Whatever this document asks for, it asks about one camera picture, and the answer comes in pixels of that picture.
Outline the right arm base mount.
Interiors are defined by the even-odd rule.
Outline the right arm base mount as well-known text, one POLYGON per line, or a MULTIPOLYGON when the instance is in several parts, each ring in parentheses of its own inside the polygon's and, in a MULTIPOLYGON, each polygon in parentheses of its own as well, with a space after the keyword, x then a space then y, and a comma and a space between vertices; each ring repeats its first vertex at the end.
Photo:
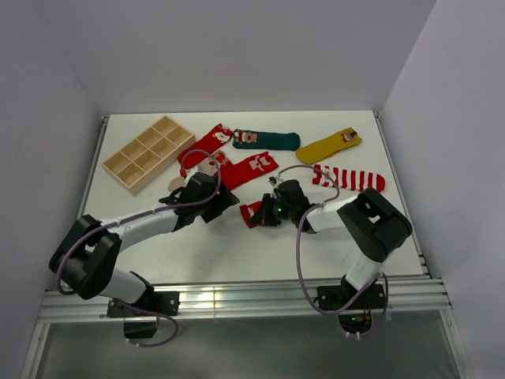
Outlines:
MULTIPOLYGON (((347 285, 319 286, 312 302, 322 311, 336 311, 344 307, 356 293, 357 290, 347 285)), ((355 337, 359 340, 386 317, 388 306, 388 293, 381 284, 375 283, 346 308, 352 313, 337 316, 339 326, 346 338, 355 337)))

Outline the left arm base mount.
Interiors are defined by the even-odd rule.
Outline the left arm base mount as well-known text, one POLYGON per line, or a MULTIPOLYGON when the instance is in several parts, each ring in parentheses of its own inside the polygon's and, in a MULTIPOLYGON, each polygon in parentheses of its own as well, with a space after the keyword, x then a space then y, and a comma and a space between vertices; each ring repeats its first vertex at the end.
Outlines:
POLYGON ((107 317, 123 320, 123 334, 129 343, 140 347, 162 346, 178 334, 179 324, 174 316, 178 315, 179 298, 177 291, 152 291, 133 304, 112 298, 107 307, 107 317), (159 331, 161 320, 171 322, 173 331, 165 340, 148 342, 159 331))

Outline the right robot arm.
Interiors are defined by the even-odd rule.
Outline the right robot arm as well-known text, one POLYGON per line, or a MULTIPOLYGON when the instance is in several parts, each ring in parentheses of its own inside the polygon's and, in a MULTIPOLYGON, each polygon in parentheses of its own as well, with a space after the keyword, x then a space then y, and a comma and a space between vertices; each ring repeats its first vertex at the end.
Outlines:
POLYGON ((341 201, 315 204, 295 179, 276 185, 260 203, 242 206, 241 213, 250 227, 277 227, 290 221, 308 234, 345 228, 361 251, 341 284, 342 300, 352 308, 368 299, 366 286, 413 232, 410 221, 376 189, 366 189, 341 201))

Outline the red sock with santa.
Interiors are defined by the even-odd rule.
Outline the red sock with santa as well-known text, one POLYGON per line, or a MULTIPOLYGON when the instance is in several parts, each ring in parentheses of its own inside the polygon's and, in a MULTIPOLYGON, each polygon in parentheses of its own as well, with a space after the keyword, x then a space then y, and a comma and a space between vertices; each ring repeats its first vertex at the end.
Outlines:
POLYGON ((260 201, 256 201, 256 202, 254 202, 252 204, 241 205, 239 207, 240 213, 241 213, 241 217, 244 220, 244 222, 245 222, 246 226, 248 227, 248 229, 252 229, 252 228, 256 227, 256 225, 252 224, 251 219, 256 214, 256 212, 258 211, 258 209, 260 208, 260 205, 261 205, 261 202, 260 201))

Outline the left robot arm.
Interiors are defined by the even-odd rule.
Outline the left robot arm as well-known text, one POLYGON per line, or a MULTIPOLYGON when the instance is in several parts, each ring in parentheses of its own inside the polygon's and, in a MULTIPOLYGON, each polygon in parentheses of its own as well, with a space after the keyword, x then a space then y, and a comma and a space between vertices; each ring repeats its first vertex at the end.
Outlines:
POLYGON ((149 238, 179 231, 196 218, 209 223, 238 202, 220 177, 197 172, 144 211, 110 220, 81 216, 49 261, 58 291, 83 300, 108 297, 136 315, 161 310, 163 302, 151 283, 116 267, 119 254, 149 238))

